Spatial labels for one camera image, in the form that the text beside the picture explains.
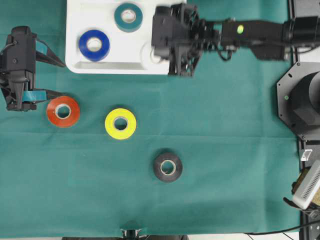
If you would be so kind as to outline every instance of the tape roll center hole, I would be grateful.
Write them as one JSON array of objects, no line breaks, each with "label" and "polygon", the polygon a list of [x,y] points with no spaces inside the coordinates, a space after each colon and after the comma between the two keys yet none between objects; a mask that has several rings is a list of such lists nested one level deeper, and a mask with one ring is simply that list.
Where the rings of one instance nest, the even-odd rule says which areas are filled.
[{"label": "tape roll center hole", "polygon": [[55,108],[55,115],[59,119],[67,119],[71,114],[71,108],[67,104],[60,104]]},{"label": "tape roll center hole", "polygon": [[97,37],[91,37],[87,42],[86,46],[91,52],[98,52],[102,48],[102,42]]},{"label": "tape roll center hole", "polygon": [[166,176],[171,176],[174,174],[176,169],[176,164],[170,159],[164,160],[160,165],[161,172]]},{"label": "tape roll center hole", "polygon": [[135,11],[126,9],[121,13],[121,19],[127,24],[133,23],[137,18]]},{"label": "tape roll center hole", "polygon": [[125,117],[117,117],[114,120],[114,127],[119,130],[119,131],[123,131],[127,128],[128,126],[128,120]]}]

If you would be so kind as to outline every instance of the electrical tape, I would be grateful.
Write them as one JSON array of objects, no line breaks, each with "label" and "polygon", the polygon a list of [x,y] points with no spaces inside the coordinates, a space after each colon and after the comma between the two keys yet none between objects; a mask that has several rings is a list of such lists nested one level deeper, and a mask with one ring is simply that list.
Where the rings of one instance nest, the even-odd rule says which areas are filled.
[{"label": "electrical tape", "polygon": [[[165,162],[169,162],[172,164],[173,170],[172,172],[165,172],[163,170],[163,164]],[[153,171],[155,176],[165,182],[165,183],[171,183],[176,181],[182,174],[183,171],[183,165],[180,160],[180,158],[171,152],[166,152],[160,154],[153,163]]]},{"label": "electrical tape", "polygon": [[[88,48],[88,42],[92,39],[98,39],[101,47],[95,51]],[[98,62],[104,59],[110,50],[110,41],[107,35],[99,30],[89,30],[79,39],[78,47],[82,55],[92,62]]]},{"label": "electrical tape", "polygon": [[[116,128],[116,120],[124,119],[126,126],[124,129]],[[136,131],[137,120],[135,115],[124,108],[117,108],[109,112],[105,118],[104,127],[106,132],[114,139],[125,140],[130,138]]]},{"label": "electrical tape", "polygon": [[[59,116],[59,109],[68,108],[66,117]],[[78,103],[69,96],[60,96],[51,100],[46,108],[46,115],[49,121],[59,128],[69,128],[76,124],[80,117],[80,108]]]},{"label": "electrical tape", "polygon": [[[124,14],[129,14],[131,18],[125,19]],[[123,3],[116,8],[114,20],[121,31],[132,33],[141,27],[143,13],[137,5],[133,3]]]}]

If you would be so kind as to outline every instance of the black cable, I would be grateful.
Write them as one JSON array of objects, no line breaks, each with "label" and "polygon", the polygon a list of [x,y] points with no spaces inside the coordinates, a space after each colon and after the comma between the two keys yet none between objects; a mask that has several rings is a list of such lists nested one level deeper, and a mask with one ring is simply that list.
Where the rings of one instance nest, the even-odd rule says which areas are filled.
[{"label": "black cable", "polygon": [[283,234],[284,234],[285,236],[287,236],[289,239],[294,240],[292,237],[290,237],[289,235],[285,234],[284,232],[283,232]]},{"label": "black cable", "polygon": [[246,234],[251,240],[254,240],[252,236],[250,236],[248,233]]},{"label": "black cable", "polygon": [[313,51],[313,50],[315,50],[317,48],[318,48],[318,46],[317,47],[311,47],[310,49],[305,50],[305,51],[296,51],[296,50],[292,50],[292,51],[293,51],[293,53],[297,53],[297,54],[306,54],[306,53],[309,53],[309,52],[311,52],[311,51]]},{"label": "black cable", "polygon": [[215,48],[215,50],[217,51],[219,57],[220,57],[223,61],[229,61],[229,60],[231,59],[231,57],[232,57],[232,51],[227,50],[227,57],[225,57],[225,56],[222,55],[222,52],[225,52],[225,50],[220,50],[215,43],[214,43],[213,45],[214,45],[214,48]]},{"label": "black cable", "polygon": [[254,236],[258,236],[258,235],[269,235],[269,234],[282,234],[282,233],[286,233],[286,232],[290,232],[292,230],[296,230],[296,229],[302,229],[304,227],[308,227],[312,224],[318,224],[320,223],[320,220],[317,221],[311,221],[305,224],[302,224],[300,226],[294,226],[288,229],[284,229],[284,230],[278,230],[278,231],[269,231],[269,232],[247,232],[246,234],[250,234],[250,235],[254,235]]}]

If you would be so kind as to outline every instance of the metal bracket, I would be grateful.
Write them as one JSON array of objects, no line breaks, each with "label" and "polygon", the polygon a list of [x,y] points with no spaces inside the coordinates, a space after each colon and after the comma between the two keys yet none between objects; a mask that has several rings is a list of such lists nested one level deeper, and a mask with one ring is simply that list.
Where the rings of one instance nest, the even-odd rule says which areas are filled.
[{"label": "metal bracket", "polygon": [[299,151],[300,161],[303,161],[303,162],[308,161],[312,151],[313,151],[312,149],[301,149]]}]

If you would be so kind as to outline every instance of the black robotic arm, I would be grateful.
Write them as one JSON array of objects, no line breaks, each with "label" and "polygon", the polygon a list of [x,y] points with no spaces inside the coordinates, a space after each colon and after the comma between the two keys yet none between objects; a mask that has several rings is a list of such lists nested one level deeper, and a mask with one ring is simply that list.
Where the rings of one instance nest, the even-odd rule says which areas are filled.
[{"label": "black robotic arm", "polygon": [[[170,61],[169,75],[193,76],[203,52],[228,61],[239,47],[259,60],[286,60],[291,49],[320,46],[318,16],[297,17],[283,24],[262,20],[207,21],[191,4],[158,6],[152,25],[154,54]],[[215,29],[221,25],[221,31]]]}]

